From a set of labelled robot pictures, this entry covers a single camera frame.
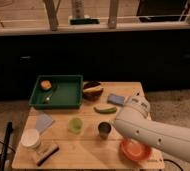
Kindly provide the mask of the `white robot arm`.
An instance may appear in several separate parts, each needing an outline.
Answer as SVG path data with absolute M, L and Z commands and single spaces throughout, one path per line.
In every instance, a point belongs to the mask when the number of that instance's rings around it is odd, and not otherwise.
M 144 96 L 131 96 L 113 120 L 125 138 L 159 149 L 190 163 L 190 128 L 150 120 L 150 103 Z

